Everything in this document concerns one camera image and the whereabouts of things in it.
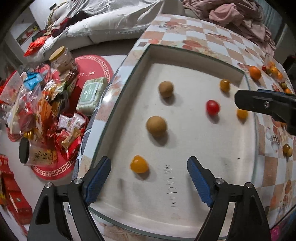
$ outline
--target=glass jar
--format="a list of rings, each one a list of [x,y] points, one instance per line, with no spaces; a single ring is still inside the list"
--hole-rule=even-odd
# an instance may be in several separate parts
[[[25,166],[46,167],[56,164],[57,152],[47,146],[22,138],[19,147],[20,162]]]
[[[71,52],[65,46],[58,48],[50,56],[49,61],[52,63],[51,67],[57,69],[61,74],[70,70],[76,74],[79,73],[78,65],[75,62]]]

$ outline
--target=tangerine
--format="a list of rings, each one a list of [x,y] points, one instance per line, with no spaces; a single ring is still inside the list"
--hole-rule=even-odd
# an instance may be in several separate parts
[[[257,67],[255,66],[250,67],[249,72],[253,80],[257,81],[261,78],[261,71]]]

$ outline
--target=pink clothing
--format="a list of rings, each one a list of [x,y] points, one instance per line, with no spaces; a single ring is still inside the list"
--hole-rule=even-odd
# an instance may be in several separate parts
[[[257,44],[273,56],[274,42],[271,33],[262,23],[262,7],[254,0],[184,0],[199,19],[226,27]]]

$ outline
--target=floral tablecloth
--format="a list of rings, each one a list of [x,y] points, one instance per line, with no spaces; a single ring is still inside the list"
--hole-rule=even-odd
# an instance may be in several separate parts
[[[95,113],[92,130],[79,163],[79,177],[83,177],[90,168],[111,110],[134,66],[150,44],[175,46],[223,60],[246,72],[251,90],[278,88],[283,91],[280,85],[265,73],[262,73],[257,83],[250,78],[248,66],[261,69],[265,56],[254,43],[213,23],[185,16],[161,14],[138,39],[115,73],[113,83],[106,93],[107,98],[103,99]],[[293,91],[291,83],[287,85]],[[270,116],[256,114],[255,119],[259,149],[253,183],[267,214],[269,226],[273,227],[296,204],[296,137],[288,134],[280,122],[272,120]],[[282,147],[286,143],[294,149],[290,158],[283,155]],[[128,234],[116,226],[110,227],[102,223],[102,227],[100,231],[114,240],[145,239],[145,236]]]

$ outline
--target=metal screw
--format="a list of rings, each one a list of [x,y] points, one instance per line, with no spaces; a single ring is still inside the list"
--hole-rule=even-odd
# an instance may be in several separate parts
[[[268,101],[265,101],[265,102],[264,102],[264,107],[265,107],[266,109],[269,108],[269,102],[268,102]]]
[[[252,183],[246,183],[246,186],[247,188],[250,188],[250,189],[254,187]]]
[[[76,178],[75,180],[74,180],[74,183],[75,184],[80,184],[82,182],[82,179],[81,178]]]
[[[224,180],[222,178],[216,178],[216,183],[223,184]]]
[[[50,188],[52,186],[52,183],[45,184],[45,188]]]

